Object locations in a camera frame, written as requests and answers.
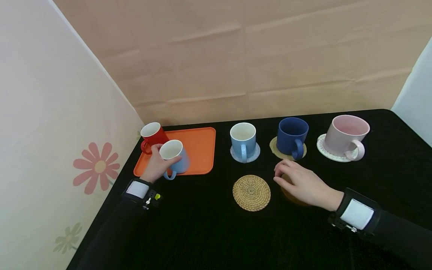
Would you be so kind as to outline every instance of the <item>pink mug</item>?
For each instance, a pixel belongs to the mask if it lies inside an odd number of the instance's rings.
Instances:
[[[365,155],[365,147],[361,143],[371,130],[368,122],[354,115],[339,115],[333,118],[325,136],[323,146],[331,154],[346,156],[349,160],[361,160]],[[359,153],[354,157],[351,151]]]

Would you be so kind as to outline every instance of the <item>mug handle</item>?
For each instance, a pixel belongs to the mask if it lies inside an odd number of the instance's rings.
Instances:
[[[152,154],[151,151],[150,151],[150,153],[146,151],[146,144],[148,144],[148,143],[149,143],[149,140],[144,139],[144,141],[141,143],[141,151],[143,151],[144,154],[151,155]]]
[[[351,161],[361,160],[365,155],[365,147],[363,143],[361,143],[359,140],[353,140],[352,143],[356,145],[357,149],[359,150],[359,154],[354,158],[351,151],[346,151],[345,156]]]
[[[168,172],[165,172],[163,174],[163,177],[165,177],[166,180],[174,180],[175,176],[177,175],[176,171],[172,171],[171,177],[168,176]]]
[[[297,146],[297,150],[293,150],[292,157],[294,160],[301,159],[303,157],[304,151],[303,151],[303,143],[299,139],[295,140],[295,144]]]
[[[247,160],[248,160],[248,156],[246,154],[246,145],[242,144],[241,145],[241,162],[246,163]]]

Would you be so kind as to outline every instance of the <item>black tablecloth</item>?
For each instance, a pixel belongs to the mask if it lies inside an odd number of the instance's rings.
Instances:
[[[377,201],[387,211],[432,229],[432,149],[398,116],[388,110],[348,114],[371,126],[363,140],[365,157],[338,163],[316,148],[319,135],[342,113],[300,116],[309,124],[306,156],[298,161],[329,186],[350,187]],[[257,129],[259,158],[241,164],[230,156],[229,130],[240,122],[219,122],[165,127],[178,130],[216,129],[213,170],[207,175],[159,180],[155,189],[165,196],[162,207],[150,215],[127,252],[127,269],[409,269],[380,248],[351,232],[327,223],[329,213],[288,201],[273,181],[280,161],[270,150],[283,118],[247,120]],[[83,239],[70,268],[85,252],[97,229],[118,202],[140,156],[140,143],[129,157],[99,214]],[[234,182],[243,175],[262,177],[271,200],[259,212],[241,209],[232,196]]]

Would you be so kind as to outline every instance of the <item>right hand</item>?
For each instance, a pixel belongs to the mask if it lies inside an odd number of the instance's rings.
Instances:
[[[294,161],[284,159],[274,171],[273,180],[302,202],[336,211],[342,201],[343,192],[330,188],[313,171]],[[288,175],[293,184],[281,178],[282,174]]]

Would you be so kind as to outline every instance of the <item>patterned coaster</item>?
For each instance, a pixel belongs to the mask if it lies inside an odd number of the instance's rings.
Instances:
[[[232,195],[241,208],[256,212],[267,206],[271,192],[269,185],[261,177],[245,175],[234,183]]]
[[[283,178],[285,181],[287,181],[288,183],[292,184],[291,178],[289,178],[288,175],[283,174],[281,176],[281,178]],[[295,204],[301,205],[301,206],[310,206],[310,204],[304,203],[301,200],[297,199],[296,197],[294,197],[293,195],[291,195],[291,193],[289,193],[285,188],[280,187],[280,189],[282,190],[283,195],[285,195],[285,197],[292,201]]]
[[[351,160],[349,160],[346,156],[337,156],[337,155],[333,155],[333,154],[330,154],[329,152],[327,152],[327,150],[323,146],[325,135],[326,134],[322,134],[318,137],[318,140],[317,140],[318,151],[320,151],[320,153],[323,154],[323,156],[325,156],[328,159],[331,159],[331,160],[334,160],[337,162],[350,162]],[[353,155],[354,158],[356,158],[357,155],[359,154],[359,150],[357,148],[355,148],[353,151],[351,151],[351,154]]]
[[[277,147],[276,147],[276,141],[277,141],[277,137],[274,137],[274,138],[270,141],[270,149],[271,149],[271,152],[273,152],[273,154],[275,154],[275,156],[277,156],[277,157],[280,158],[280,159],[289,159],[289,160],[294,161],[294,158],[293,158],[292,156],[282,154],[282,153],[277,149]],[[303,157],[302,157],[302,158],[305,157],[307,151],[308,151],[308,149],[306,148],[306,145],[303,144]]]
[[[232,148],[232,146],[231,146],[231,149],[229,150],[229,152],[231,153],[231,156],[232,156],[232,158],[235,161],[243,163],[243,162],[241,162],[241,158],[239,158],[238,156],[235,155],[234,149]],[[251,156],[250,158],[246,159],[246,163],[249,163],[249,162],[252,162],[252,161],[256,160],[260,156],[260,154],[261,154],[261,148],[258,145],[258,143],[256,143],[256,145],[255,145],[255,153],[254,153],[253,156]]]

